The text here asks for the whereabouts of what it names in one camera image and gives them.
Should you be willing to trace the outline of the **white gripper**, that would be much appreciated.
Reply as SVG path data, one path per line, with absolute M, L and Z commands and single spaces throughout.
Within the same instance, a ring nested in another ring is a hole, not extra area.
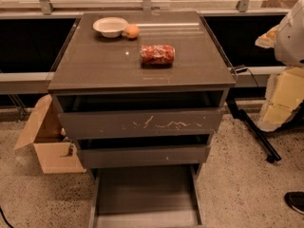
M 255 45 L 273 48 L 278 25 L 258 36 Z M 295 110 L 304 101 L 304 68 L 287 67 L 280 74 L 269 77 L 257 127 L 264 132 L 273 132 L 289 122 Z

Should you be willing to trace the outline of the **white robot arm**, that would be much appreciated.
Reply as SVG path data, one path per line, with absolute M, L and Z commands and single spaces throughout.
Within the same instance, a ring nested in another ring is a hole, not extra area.
M 298 0 L 281 22 L 256 39 L 261 48 L 273 48 L 286 68 L 267 82 L 266 102 L 257 127 L 273 132 L 292 119 L 304 101 L 304 0 Z

